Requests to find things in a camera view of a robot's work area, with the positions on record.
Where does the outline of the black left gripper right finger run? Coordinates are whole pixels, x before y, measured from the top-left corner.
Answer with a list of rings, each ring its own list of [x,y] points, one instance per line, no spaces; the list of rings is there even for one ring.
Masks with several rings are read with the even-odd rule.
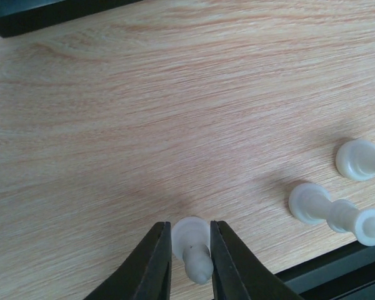
[[[270,272],[225,221],[211,221],[214,299],[301,299]]]

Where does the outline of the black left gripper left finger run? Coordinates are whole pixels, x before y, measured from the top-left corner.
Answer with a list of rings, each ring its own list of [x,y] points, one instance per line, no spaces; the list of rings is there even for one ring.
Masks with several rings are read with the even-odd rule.
[[[169,299],[171,271],[171,223],[157,222],[86,299]]]

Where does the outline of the white chess piece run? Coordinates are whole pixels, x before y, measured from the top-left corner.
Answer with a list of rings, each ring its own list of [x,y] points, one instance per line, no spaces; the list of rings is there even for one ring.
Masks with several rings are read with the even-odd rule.
[[[184,263],[187,277],[196,284],[206,284],[213,275],[210,241],[208,222],[196,216],[181,219],[171,229],[172,253]]]
[[[375,176],[375,145],[363,139],[345,142],[337,151],[335,165],[339,173],[353,181]]]
[[[303,183],[289,195],[291,214],[305,224],[327,225],[337,233],[353,233],[364,246],[375,246],[375,209],[358,209],[346,199],[332,202],[329,193],[320,185]]]

